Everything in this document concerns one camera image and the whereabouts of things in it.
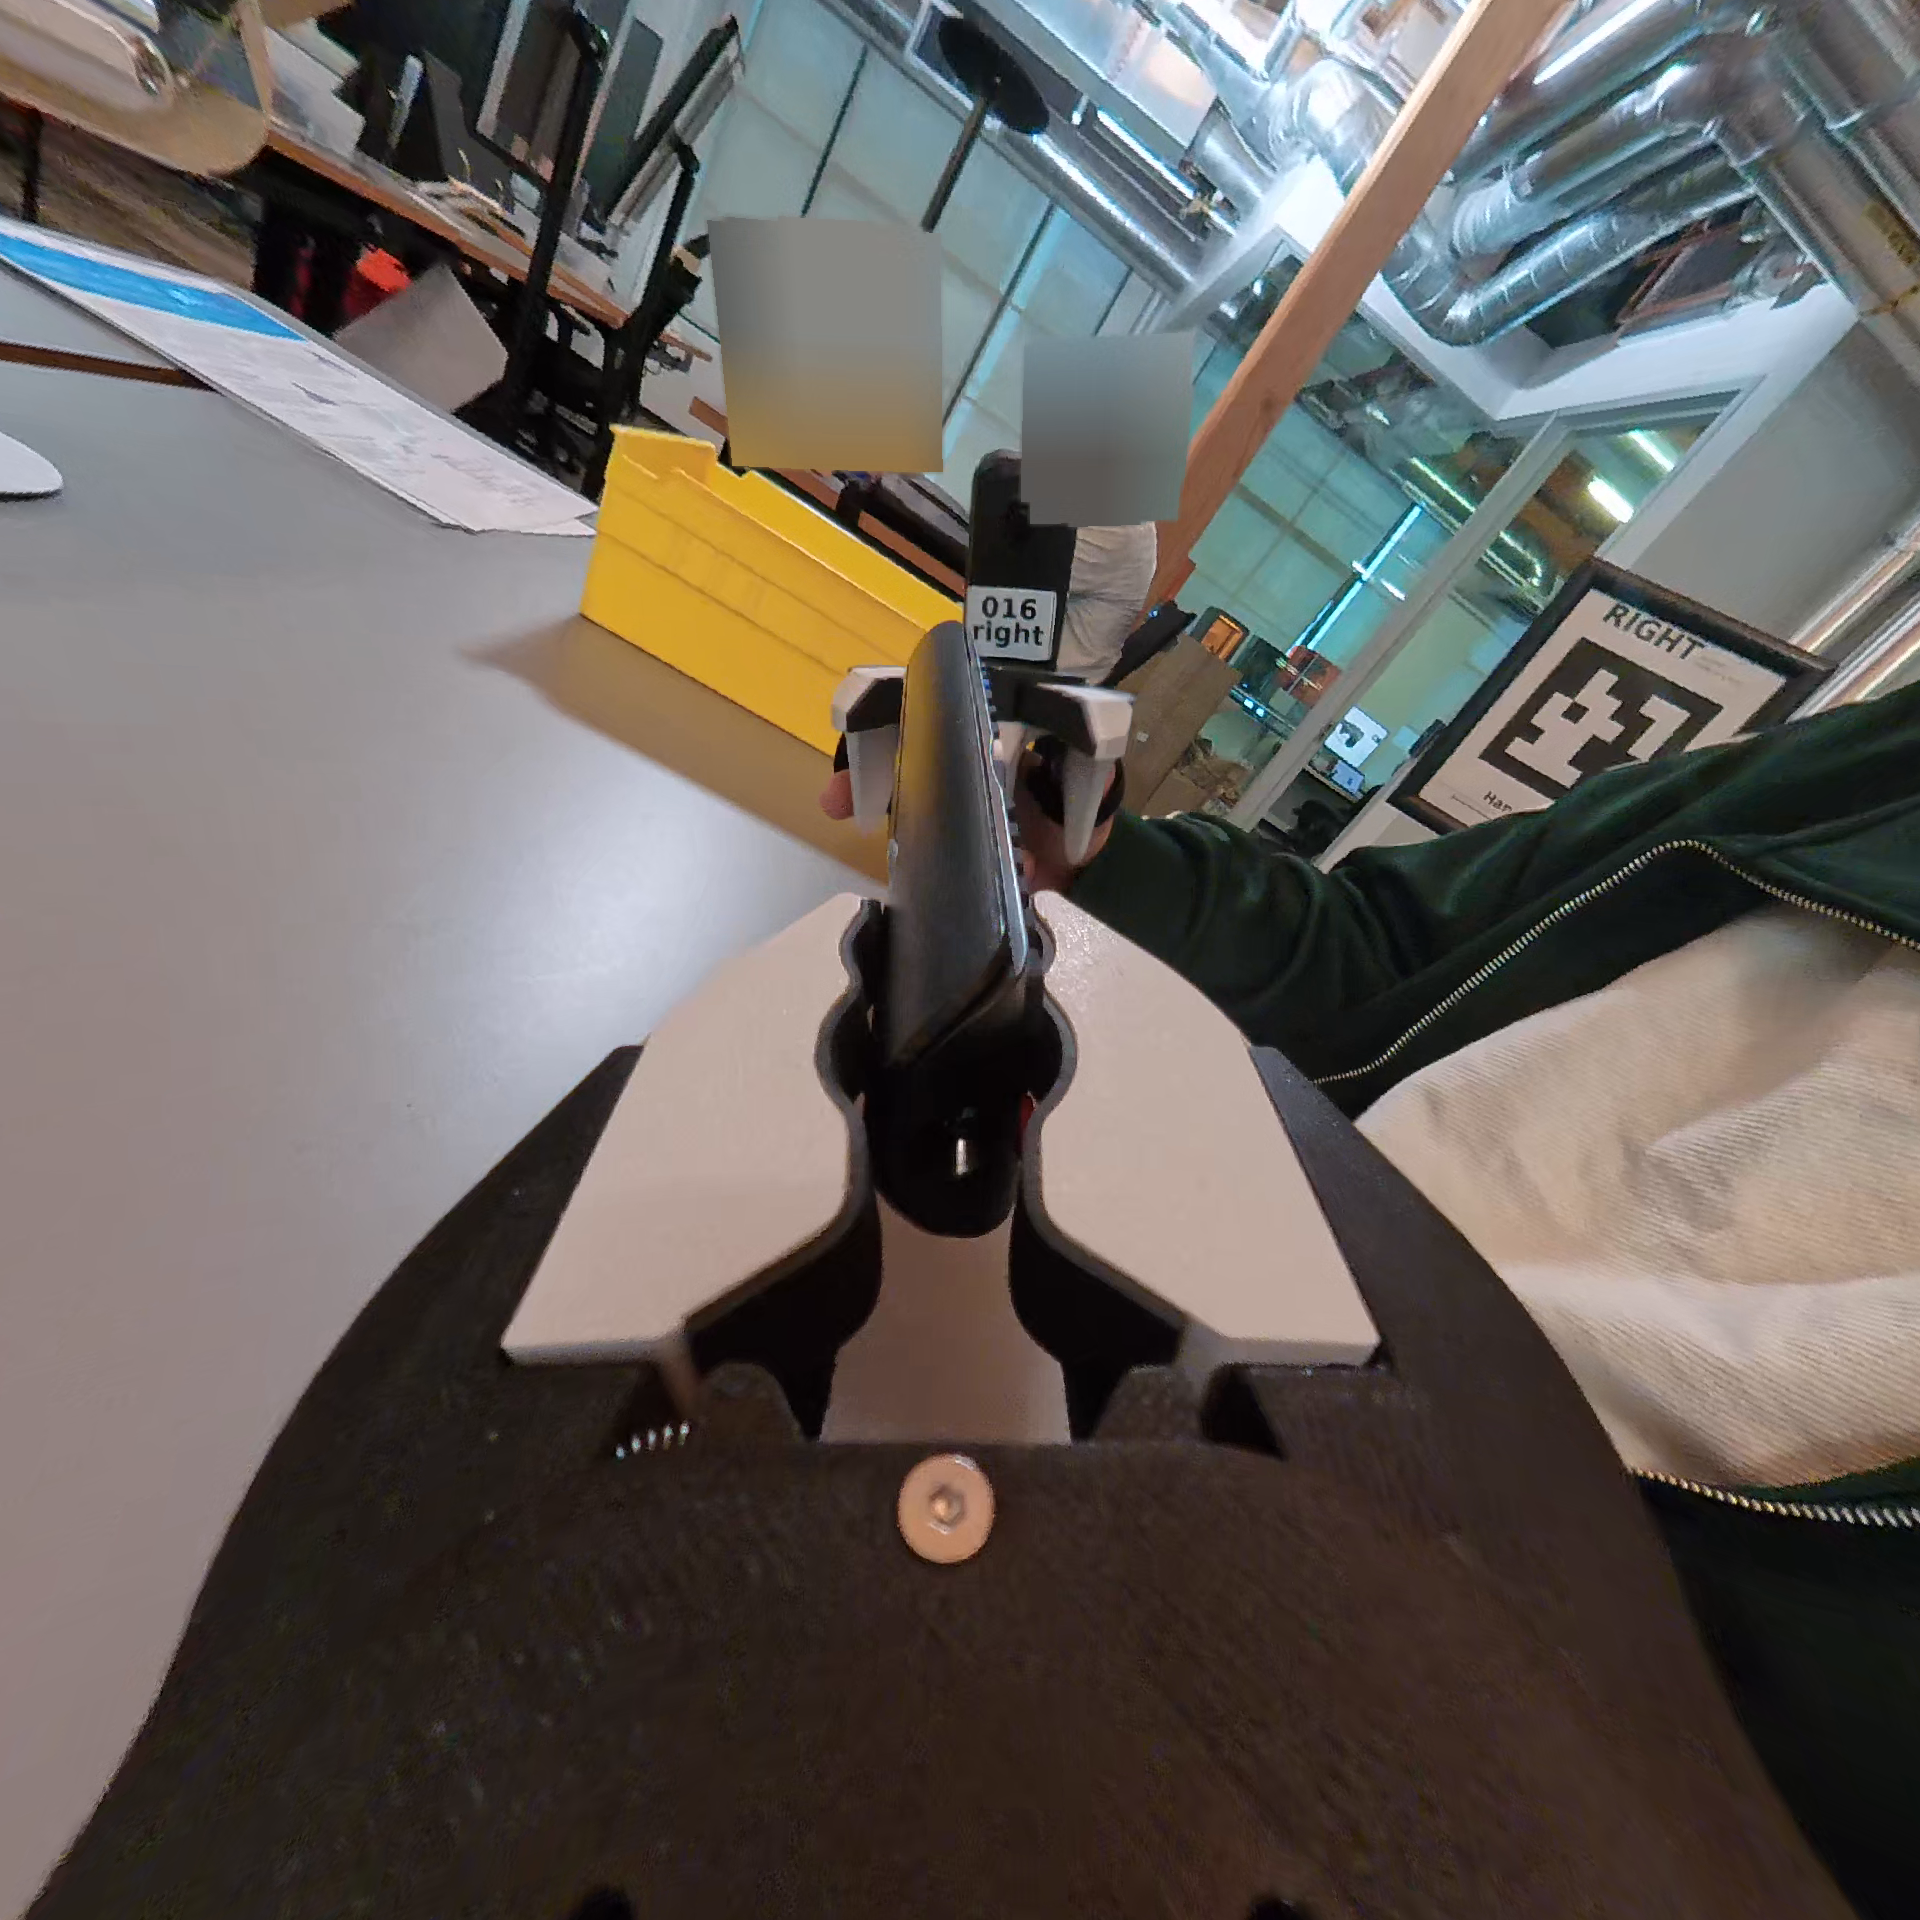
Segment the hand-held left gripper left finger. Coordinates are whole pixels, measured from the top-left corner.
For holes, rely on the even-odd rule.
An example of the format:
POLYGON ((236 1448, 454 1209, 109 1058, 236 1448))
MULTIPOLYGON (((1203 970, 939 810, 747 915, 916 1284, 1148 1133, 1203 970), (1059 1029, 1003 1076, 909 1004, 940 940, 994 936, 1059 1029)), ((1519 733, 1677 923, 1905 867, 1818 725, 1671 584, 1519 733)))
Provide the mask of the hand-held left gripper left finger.
POLYGON ((852 1008, 838 895, 726 962, 648 1036, 503 1335, 516 1366, 646 1363, 673 1396, 733 1363, 824 1396, 874 1308, 879 1221, 830 1087, 852 1008))

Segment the white sign board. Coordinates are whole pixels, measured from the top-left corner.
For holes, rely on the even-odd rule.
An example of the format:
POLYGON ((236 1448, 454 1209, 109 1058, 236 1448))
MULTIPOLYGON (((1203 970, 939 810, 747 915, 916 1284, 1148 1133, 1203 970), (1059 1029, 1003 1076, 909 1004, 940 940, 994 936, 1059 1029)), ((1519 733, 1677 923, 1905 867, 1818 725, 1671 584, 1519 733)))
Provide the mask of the white sign board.
POLYGON ((1593 559, 1409 761, 1391 802, 1434 835, 1532 814, 1606 772, 1777 726, 1833 673, 1828 658, 1593 559))

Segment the white leaning panel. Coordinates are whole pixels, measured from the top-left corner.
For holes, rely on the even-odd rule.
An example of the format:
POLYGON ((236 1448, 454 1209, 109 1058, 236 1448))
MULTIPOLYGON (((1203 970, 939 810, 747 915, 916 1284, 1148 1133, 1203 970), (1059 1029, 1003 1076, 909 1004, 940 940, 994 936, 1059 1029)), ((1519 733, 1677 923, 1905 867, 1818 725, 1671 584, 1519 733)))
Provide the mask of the white leaning panel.
POLYGON ((509 348, 444 262, 345 325, 334 344, 451 417, 492 393, 511 364, 509 348))

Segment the wooden post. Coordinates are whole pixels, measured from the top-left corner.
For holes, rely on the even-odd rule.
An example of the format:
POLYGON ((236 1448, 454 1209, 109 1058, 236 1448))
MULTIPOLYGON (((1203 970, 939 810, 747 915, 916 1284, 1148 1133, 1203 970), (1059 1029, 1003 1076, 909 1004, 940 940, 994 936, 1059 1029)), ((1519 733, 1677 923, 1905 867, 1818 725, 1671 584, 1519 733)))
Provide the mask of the wooden post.
POLYGON ((1160 525, 1151 604, 1173 601, 1188 582, 1195 545, 1383 274, 1479 120, 1562 13, 1558 2, 1476 2, 1452 26, 1197 429, 1178 514, 1160 525))

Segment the silver ventilation duct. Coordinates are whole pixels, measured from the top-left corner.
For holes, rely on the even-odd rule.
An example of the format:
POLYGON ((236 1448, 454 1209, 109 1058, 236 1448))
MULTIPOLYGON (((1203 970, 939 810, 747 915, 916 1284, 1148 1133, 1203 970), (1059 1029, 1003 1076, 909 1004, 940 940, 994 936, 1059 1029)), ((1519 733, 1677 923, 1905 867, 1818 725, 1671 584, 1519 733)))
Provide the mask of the silver ventilation duct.
POLYGON ((1383 266, 1418 328, 1479 348, 1737 227, 1702 293, 1609 330, 1833 285, 1916 373, 1916 5, 1569 5, 1383 266))

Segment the person's right forearm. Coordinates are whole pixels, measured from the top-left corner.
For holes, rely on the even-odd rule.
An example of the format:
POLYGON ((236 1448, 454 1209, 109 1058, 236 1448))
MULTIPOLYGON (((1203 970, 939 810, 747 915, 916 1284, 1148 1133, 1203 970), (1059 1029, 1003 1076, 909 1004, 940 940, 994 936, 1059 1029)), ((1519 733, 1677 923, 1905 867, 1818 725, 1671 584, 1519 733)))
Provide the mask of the person's right forearm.
POLYGON ((1225 822, 1123 812, 1056 888, 1358 1119, 1532 1013, 1505 972, 1461 997, 1520 931, 1483 859, 1493 842, 1373 846, 1322 872, 1225 822))

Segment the printed paper sheet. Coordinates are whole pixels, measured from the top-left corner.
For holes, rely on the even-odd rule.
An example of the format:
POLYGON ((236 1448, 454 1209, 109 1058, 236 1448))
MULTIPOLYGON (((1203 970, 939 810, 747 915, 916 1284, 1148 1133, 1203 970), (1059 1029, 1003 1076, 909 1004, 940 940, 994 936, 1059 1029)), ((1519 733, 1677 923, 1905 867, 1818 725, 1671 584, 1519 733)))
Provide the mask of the printed paper sheet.
POLYGON ((598 512, 579 493, 222 282, 13 216, 3 262, 446 528, 595 535, 598 512))

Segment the dark green zip jacket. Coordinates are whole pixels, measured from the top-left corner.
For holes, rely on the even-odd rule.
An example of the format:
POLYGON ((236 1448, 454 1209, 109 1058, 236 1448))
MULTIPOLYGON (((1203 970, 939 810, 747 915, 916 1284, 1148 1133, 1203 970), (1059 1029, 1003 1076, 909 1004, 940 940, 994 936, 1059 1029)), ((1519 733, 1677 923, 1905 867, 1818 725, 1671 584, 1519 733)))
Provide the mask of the dark green zip jacket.
MULTIPOLYGON (((1085 865, 1020 800, 1042 893, 1085 865)), ((1532 1013, 1769 906, 1916 950, 1916 686, 1582 783, 1493 836, 1514 939, 1500 974, 1532 1013)), ((1919 1908, 1916 1463, 1792 1491, 1727 1491, 1628 1468, 1660 1529, 1747 1738, 1858 1916, 1919 1908)))

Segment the brown cardboard box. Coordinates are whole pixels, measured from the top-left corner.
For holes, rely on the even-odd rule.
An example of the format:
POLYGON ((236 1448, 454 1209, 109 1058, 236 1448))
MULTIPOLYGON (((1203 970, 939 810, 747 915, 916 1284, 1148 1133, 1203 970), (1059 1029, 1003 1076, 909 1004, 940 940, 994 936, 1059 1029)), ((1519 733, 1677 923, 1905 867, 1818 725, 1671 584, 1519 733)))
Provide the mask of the brown cardboard box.
POLYGON ((1124 805, 1131 812, 1151 812, 1148 805, 1177 774, 1236 685, 1236 666, 1188 634, 1169 640, 1117 685, 1133 697, 1123 756, 1124 805))

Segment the wooden background table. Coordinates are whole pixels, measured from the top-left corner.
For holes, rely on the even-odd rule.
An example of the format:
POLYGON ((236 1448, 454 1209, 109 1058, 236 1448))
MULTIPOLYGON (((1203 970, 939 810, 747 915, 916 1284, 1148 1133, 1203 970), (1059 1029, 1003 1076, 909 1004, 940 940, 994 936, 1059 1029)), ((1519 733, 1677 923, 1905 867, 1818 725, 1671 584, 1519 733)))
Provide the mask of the wooden background table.
MULTIPOLYGON (((258 203, 252 291, 331 336, 350 318, 356 273, 381 253, 410 273, 452 269, 498 333, 511 333, 534 277, 534 243, 485 198, 451 182, 421 185, 362 153, 338 155, 276 119, 240 186, 258 203)), ((583 243, 559 243, 539 278, 545 334, 601 356, 631 355, 667 373, 716 370, 718 348, 678 314, 639 334, 645 298, 620 296, 610 271, 583 243)))

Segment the cream white shirt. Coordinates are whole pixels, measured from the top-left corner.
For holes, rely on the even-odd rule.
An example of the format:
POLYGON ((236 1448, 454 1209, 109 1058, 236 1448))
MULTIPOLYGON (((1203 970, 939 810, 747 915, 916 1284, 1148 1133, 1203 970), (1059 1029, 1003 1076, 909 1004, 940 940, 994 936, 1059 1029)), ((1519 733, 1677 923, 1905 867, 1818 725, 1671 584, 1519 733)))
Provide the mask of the cream white shirt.
POLYGON ((1549 1337, 1628 1470, 1916 1464, 1916 950, 1769 906, 1356 1122, 1549 1337))

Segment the black remote control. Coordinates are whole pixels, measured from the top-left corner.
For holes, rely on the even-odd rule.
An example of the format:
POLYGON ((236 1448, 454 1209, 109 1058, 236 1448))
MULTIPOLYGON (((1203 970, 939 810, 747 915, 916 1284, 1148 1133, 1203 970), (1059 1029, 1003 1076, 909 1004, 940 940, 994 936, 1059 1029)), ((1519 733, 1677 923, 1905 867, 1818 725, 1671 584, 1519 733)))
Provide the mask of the black remote control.
POLYGON ((1028 1119, 1064 1071, 994 745, 987 675, 963 627, 944 622, 904 671, 889 888, 860 966, 877 1193, 946 1238, 1008 1222, 1028 1119))

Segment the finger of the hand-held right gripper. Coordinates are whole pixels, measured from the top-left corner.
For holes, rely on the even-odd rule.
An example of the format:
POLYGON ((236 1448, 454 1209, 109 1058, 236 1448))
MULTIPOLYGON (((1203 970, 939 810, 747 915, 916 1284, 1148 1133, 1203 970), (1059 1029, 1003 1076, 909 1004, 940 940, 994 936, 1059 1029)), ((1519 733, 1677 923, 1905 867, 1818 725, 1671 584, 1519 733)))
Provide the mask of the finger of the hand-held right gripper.
POLYGON ((902 666, 860 666, 832 697, 830 725, 845 747, 850 818, 865 835, 880 832, 892 818, 904 682, 902 666))
POLYGON ((1098 685, 1033 682, 1027 733, 1027 788, 1040 817, 1059 829, 1062 859, 1078 869, 1126 799, 1134 699, 1098 685))

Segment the yellow plastic bin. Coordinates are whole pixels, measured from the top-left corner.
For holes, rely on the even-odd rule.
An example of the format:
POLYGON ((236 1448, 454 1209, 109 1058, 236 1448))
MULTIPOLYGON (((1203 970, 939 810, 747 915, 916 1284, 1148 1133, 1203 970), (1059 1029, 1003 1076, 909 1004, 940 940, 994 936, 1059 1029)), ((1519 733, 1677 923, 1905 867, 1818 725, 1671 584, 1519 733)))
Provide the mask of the yellow plastic bin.
POLYGON ((620 427, 589 622, 820 754, 848 673, 902 666, 956 601, 704 440, 620 427))

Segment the grey desk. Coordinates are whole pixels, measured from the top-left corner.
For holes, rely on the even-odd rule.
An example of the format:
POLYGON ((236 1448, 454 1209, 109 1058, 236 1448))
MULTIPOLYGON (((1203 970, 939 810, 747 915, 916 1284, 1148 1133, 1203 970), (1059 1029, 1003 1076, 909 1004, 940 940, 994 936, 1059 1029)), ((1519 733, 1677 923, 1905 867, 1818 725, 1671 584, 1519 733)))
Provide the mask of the grey desk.
POLYGON ((838 895, 826 762, 227 396, 4 364, 3 1906, 373 1293, 838 895))

